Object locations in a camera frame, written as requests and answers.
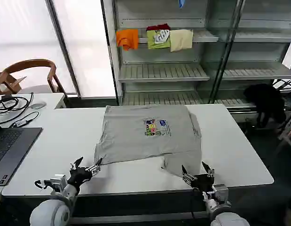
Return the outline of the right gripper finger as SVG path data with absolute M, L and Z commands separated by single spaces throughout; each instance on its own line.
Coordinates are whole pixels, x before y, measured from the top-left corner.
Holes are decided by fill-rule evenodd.
M 182 178 L 183 180 L 189 185 L 189 186 L 195 186 L 195 183 L 197 182 L 197 178 L 187 172 L 185 167 L 182 165 Z
M 204 170 L 206 171 L 207 176 L 213 178 L 214 177 L 214 169 L 211 169 L 210 166 L 203 161 L 202 161 L 202 166 L 203 166 Z

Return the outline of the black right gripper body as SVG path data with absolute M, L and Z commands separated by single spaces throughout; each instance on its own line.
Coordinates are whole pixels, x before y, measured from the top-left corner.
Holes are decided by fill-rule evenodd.
M 207 174 L 195 175 L 194 180 L 191 182 L 192 188 L 197 188 L 201 192 L 212 191 L 212 186 L 214 184 L 215 178 L 208 176 Z

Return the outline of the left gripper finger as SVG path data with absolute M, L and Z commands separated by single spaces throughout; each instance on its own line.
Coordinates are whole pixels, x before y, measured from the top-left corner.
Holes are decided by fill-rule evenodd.
M 100 157 L 94 165 L 87 168 L 87 171 L 92 174 L 92 176 L 95 176 L 98 174 L 99 171 L 101 171 L 102 161 L 106 156 Z
M 74 163 L 71 163 L 70 170 L 81 170 L 81 169 L 83 169 L 83 167 L 80 166 L 82 160 L 83 160 L 83 157 L 80 157 L 80 158 L 76 159 L 76 161 Z

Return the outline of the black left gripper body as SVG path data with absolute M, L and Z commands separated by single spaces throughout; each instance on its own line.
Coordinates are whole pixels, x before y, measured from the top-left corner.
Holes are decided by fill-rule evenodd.
M 76 169 L 70 170 L 70 178 L 67 183 L 74 186 L 80 187 L 86 181 L 92 178 L 92 172 L 88 171 L 86 167 L 77 167 Z

